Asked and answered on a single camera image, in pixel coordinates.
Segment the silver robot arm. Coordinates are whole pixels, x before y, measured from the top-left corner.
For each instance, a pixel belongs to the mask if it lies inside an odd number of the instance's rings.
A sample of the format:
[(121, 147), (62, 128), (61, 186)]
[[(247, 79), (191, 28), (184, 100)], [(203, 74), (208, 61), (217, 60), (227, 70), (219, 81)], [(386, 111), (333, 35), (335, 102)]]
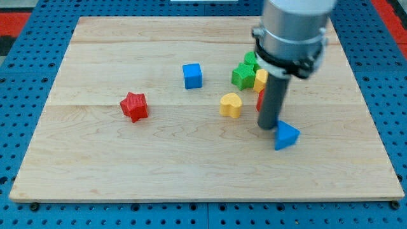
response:
[(265, 0), (252, 28), (256, 61), (280, 79), (307, 79), (321, 66), (326, 25), (336, 0)]

